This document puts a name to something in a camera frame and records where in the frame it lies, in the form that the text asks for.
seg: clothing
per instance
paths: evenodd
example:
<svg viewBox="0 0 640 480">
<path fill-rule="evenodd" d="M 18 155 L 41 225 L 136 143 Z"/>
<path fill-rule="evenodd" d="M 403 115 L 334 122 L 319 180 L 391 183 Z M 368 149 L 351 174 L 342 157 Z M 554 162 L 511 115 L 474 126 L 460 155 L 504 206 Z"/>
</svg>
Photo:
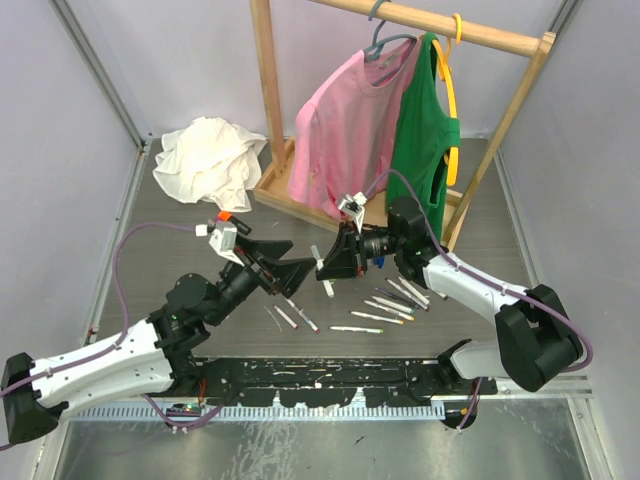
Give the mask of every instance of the clothing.
<svg viewBox="0 0 640 480">
<path fill-rule="evenodd" d="M 260 180 L 258 154 L 266 143 L 262 135 L 221 118 L 198 118 L 162 136 L 164 151 L 156 155 L 153 176 L 179 202 L 204 200 L 228 212 L 248 212 L 245 190 Z"/>
<path fill-rule="evenodd" d="M 391 168 L 404 175 L 416 191 L 438 239 L 447 200 L 447 165 L 443 155 L 460 146 L 460 121 L 449 118 L 440 107 L 435 75 L 438 55 L 432 45 L 435 35 L 422 39 L 420 56 L 411 85 L 402 96 Z M 387 205 L 398 196 L 408 196 L 402 181 L 391 175 Z"/>
<path fill-rule="evenodd" d="M 419 52 L 419 40 L 366 63 L 359 51 L 316 91 L 296 118 L 291 198 L 340 219 L 336 200 L 365 190 L 389 168 L 402 93 Z M 373 86 L 395 69 L 385 83 Z"/>
</svg>

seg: shirt sleeve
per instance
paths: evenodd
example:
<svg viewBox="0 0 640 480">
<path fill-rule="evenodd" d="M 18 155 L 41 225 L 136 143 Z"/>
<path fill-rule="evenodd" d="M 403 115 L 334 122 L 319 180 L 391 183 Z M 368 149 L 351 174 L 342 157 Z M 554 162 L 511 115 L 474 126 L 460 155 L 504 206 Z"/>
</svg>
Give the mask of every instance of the shirt sleeve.
<svg viewBox="0 0 640 480">
<path fill-rule="evenodd" d="M 314 105 L 306 104 L 296 117 L 295 160 L 288 192 L 296 202 L 325 210 L 324 206 L 329 203 L 329 194 L 320 128 Z"/>
</svg>

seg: green vest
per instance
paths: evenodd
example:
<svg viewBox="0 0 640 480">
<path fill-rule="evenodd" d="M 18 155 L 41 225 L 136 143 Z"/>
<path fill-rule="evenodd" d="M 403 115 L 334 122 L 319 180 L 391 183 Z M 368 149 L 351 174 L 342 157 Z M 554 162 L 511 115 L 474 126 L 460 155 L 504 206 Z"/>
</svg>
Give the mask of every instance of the green vest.
<svg viewBox="0 0 640 480">
<path fill-rule="evenodd" d="M 435 38 L 432 33 L 424 35 L 413 79 L 402 96 L 391 168 L 407 178 L 441 239 L 447 200 L 447 165 L 443 156 L 449 148 L 460 146 L 460 121 L 442 111 L 436 95 Z M 402 181 L 389 175 L 387 206 L 394 198 L 409 195 Z"/>
</svg>

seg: pink sweatshirt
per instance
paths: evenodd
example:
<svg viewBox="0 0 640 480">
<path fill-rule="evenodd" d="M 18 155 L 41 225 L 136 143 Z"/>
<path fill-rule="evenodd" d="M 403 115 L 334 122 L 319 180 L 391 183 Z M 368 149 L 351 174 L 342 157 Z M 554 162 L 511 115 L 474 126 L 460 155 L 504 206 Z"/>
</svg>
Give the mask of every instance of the pink sweatshirt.
<svg viewBox="0 0 640 480">
<path fill-rule="evenodd" d="M 360 50 L 302 107 L 296 117 L 291 198 L 339 220 L 336 200 L 364 191 L 391 166 L 402 94 L 420 54 L 420 40 L 410 50 L 411 43 L 367 63 Z M 383 85 L 373 86 L 398 67 Z M 386 180 L 376 192 L 385 187 Z"/>
</svg>

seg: wooden clothes rack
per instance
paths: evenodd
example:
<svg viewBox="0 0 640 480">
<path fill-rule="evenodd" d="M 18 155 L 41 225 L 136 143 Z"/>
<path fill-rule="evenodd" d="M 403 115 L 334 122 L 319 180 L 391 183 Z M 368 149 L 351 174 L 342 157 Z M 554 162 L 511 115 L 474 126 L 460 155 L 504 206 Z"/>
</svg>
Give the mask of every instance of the wooden clothes rack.
<svg viewBox="0 0 640 480">
<path fill-rule="evenodd" d="M 375 0 L 311 1 L 362 15 L 369 15 L 375 4 Z M 320 210 L 295 202 L 287 193 L 287 184 L 294 159 L 295 140 L 289 138 L 285 141 L 282 130 L 270 0 L 250 0 L 250 3 L 272 155 L 271 164 L 254 189 L 255 198 L 261 203 L 315 225 L 337 230 L 338 224 L 334 219 Z M 382 3 L 375 16 L 382 20 L 450 38 L 456 36 L 456 20 L 453 17 L 445 17 L 397 3 Z M 544 65 L 554 39 L 555 35 L 550 32 L 546 32 L 542 38 L 535 38 L 467 21 L 462 22 L 462 41 L 528 57 L 530 61 L 467 190 L 463 194 L 453 190 L 447 191 L 442 244 L 449 249 L 453 249 L 469 203 Z M 385 200 L 385 192 L 381 192 L 367 203 L 365 223 L 386 225 Z"/>
</svg>

